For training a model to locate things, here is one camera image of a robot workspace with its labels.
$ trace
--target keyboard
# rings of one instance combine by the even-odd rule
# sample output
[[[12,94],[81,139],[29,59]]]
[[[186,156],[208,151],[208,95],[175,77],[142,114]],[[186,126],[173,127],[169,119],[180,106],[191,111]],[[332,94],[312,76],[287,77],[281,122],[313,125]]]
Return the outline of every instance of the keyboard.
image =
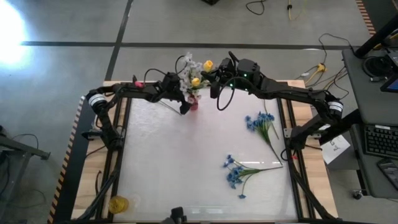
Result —
[[[398,129],[365,126],[365,154],[398,159]]]

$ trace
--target yellow flower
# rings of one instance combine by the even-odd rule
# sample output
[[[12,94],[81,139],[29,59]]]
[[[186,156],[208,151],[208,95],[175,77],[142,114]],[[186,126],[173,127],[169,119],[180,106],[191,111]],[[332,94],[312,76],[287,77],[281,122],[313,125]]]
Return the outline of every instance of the yellow flower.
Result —
[[[205,72],[210,72],[211,69],[213,69],[213,62],[211,60],[207,60],[203,64],[203,69],[204,69]]]
[[[200,85],[200,79],[199,78],[194,78],[191,82],[193,87],[196,87],[198,85]]]

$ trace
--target orange striped edge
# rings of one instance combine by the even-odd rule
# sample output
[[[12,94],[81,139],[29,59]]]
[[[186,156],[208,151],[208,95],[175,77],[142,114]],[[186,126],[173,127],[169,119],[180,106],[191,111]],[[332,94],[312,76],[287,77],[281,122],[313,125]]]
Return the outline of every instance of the orange striped edge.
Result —
[[[83,107],[84,100],[85,100],[84,96],[82,96],[79,101],[79,107],[77,108],[75,120],[73,121],[72,131],[70,133],[67,151],[66,151],[65,157],[63,158],[63,161],[62,161],[60,177],[58,178],[57,187],[55,188],[54,198],[52,200],[51,207],[50,207],[50,214],[47,218],[47,223],[49,223],[49,224],[53,224],[53,222],[54,222],[55,212],[57,211],[58,199],[60,196],[60,192],[62,190],[62,184],[63,184],[63,180],[65,178],[65,174],[67,173],[67,167],[68,167],[68,162],[69,162],[69,158],[70,158],[70,153],[72,152],[73,140],[75,139],[75,133],[76,133],[77,125],[78,125],[79,118],[80,118],[81,108]]]
[[[374,30],[373,23],[371,19],[369,18],[368,12],[366,11],[366,8],[362,2],[362,0],[356,0],[356,4],[358,6],[358,9],[362,15],[362,18],[366,24],[366,28],[368,28],[368,31],[370,35],[374,35],[376,31]]]

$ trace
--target gray floor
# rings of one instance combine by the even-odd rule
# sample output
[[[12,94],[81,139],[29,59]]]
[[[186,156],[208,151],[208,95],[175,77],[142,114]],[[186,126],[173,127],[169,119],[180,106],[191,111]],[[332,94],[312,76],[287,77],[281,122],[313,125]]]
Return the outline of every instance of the gray floor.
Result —
[[[246,2],[220,0],[210,7],[199,0],[134,0],[123,42],[320,45],[319,36],[329,32],[361,45],[369,38],[355,0],[308,0],[305,13],[296,21],[287,19],[285,1],[266,1],[263,16],[248,12]],[[46,222],[79,97],[101,85],[113,51],[112,47],[13,47],[9,42],[115,42],[126,3],[127,0],[0,2],[0,12],[7,12],[0,13],[0,24],[12,24],[2,30],[0,37],[0,124],[10,136],[36,134],[40,148],[52,153],[48,161],[30,161],[14,203],[37,203],[40,194],[33,189],[44,192],[47,202],[29,209],[10,207],[5,220]],[[294,1],[294,13],[302,3]],[[331,37],[322,41],[325,45],[346,45]],[[123,47],[112,80],[130,80],[133,74],[141,79],[148,68],[171,71],[175,59],[187,51],[195,60],[219,63],[227,57],[228,50],[239,58],[259,62],[267,76],[279,80],[296,78],[324,57],[321,50]],[[328,51],[325,78],[340,70],[341,59],[340,51]],[[156,73],[149,76],[148,80],[161,78]],[[348,77],[339,84],[352,91]],[[344,94],[335,87],[331,92],[336,96]],[[353,94],[343,103],[345,114],[356,108]],[[21,141],[33,144],[28,137]],[[330,171],[330,180],[341,218],[396,223],[398,203],[371,197],[358,201],[351,198],[349,189],[358,188],[352,172]]]

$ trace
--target white table surface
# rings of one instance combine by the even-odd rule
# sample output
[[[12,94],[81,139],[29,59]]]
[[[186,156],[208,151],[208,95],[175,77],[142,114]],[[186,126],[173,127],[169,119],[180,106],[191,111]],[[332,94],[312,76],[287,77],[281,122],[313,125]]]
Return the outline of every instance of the white table surface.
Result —
[[[222,168],[228,154],[246,166],[280,166],[270,147],[257,133],[246,129],[244,117],[264,112],[263,101],[237,90],[230,106],[218,111],[208,89],[201,90],[199,109],[180,116],[160,103],[132,101],[124,147],[118,195],[130,201],[129,209],[114,221],[160,221],[170,210],[183,207],[188,221],[296,220],[287,163],[251,177],[245,199],[242,185],[232,189]],[[223,107],[231,90],[225,89]],[[164,100],[176,110],[177,102]],[[276,100],[266,101],[275,116],[280,139],[270,130],[277,153],[284,149]]]

